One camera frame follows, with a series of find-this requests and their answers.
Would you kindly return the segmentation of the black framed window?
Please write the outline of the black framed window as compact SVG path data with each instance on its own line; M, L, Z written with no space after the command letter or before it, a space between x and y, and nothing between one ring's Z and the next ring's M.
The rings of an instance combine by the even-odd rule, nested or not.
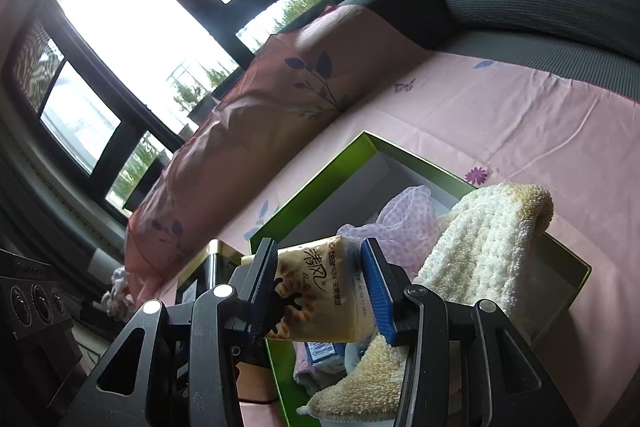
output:
M118 221L266 40L341 0L3 0L3 87L36 141Z

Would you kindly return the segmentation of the blue tissue packet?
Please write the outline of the blue tissue packet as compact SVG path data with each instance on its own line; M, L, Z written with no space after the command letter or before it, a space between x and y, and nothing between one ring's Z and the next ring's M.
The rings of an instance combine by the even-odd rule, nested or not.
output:
M304 343L307 358L311 364L326 362L343 363L345 356L345 343L320 343L320 341L308 341Z

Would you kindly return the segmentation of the cream fluffy towel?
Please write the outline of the cream fluffy towel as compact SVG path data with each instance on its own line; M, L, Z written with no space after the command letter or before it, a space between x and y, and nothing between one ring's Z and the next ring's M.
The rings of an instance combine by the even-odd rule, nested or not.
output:
M553 216L541 185L499 183L466 194L439 219L440 237L413 283L450 303L488 299L525 339L529 258ZM408 349L376 335L360 362L298 411L320 421L390 421L398 410Z

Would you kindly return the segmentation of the floral clothes pile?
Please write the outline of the floral clothes pile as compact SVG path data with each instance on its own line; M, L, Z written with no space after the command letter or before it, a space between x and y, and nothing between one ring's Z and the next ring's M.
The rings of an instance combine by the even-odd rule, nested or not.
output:
M102 299L101 306L106 314L116 321L128 322L136 305L132 297L125 267L116 268L111 277L112 287L107 291Z

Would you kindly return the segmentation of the black tea tin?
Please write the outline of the black tea tin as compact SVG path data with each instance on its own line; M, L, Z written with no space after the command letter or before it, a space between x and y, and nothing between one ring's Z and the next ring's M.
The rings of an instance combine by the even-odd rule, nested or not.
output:
M180 272L175 304L193 303L205 291L227 284L243 257L232 246L213 239Z

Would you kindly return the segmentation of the lilac mesh scrunchie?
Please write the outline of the lilac mesh scrunchie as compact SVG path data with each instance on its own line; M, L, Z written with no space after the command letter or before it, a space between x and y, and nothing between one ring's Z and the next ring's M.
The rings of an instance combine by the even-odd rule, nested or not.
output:
M376 239L386 260L399 265L414 279L439 240L440 222L431 190L409 186L392 198L372 222L343 225L337 230L345 239Z

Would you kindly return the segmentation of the pink floral pillow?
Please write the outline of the pink floral pillow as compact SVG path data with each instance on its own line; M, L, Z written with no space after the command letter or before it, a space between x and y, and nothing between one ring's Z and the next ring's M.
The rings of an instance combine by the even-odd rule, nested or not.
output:
M273 35L129 218L134 303L155 298L332 121L423 57L422 20L342 5Z

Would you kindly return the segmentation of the yellow tissue packet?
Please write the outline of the yellow tissue packet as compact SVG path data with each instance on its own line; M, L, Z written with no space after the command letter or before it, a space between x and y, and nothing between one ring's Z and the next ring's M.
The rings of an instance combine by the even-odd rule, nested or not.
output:
M360 263L360 243L335 235L282 248L266 336L356 343L376 331Z

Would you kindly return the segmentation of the green storage box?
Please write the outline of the green storage box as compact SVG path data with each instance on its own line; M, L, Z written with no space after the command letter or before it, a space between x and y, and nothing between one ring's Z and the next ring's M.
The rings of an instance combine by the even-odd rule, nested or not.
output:
M265 237L280 247L362 225L408 186L431 191L436 216L447 213L469 183L368 132L350 142L326 167L256 231L250 248ZM446 425L448 345L460 346L462 425L573 426L575 418L533 345L568 309L591 268L549 234L530 258L533 290L527 301L530 333L522 336L495 299L462 306L411 285L386 268L390 255L373 241L363 247L364 272L382 332L409 348L398 426Z

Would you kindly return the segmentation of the pink floral bedsheet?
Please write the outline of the pink floral bedsheet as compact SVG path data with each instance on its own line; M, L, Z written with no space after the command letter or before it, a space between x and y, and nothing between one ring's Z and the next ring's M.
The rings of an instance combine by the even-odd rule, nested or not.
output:
M547 187L551 235L592 271L537 352L583 426L629 425L639 406L639 106L539 69L434 53L314 138L222 231L247 251L360 132L456 176Z

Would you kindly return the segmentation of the black planter with grass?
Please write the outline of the black planter with grass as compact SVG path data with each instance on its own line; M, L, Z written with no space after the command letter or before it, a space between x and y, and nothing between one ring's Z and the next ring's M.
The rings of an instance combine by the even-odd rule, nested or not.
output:
M145 170L141 179L134 186L134 191L129 195L124 204L124 209L134 211L143 202L145 196L149 194L155 182L160 179L160 175L169 165L170 158L166 153L160 153Z

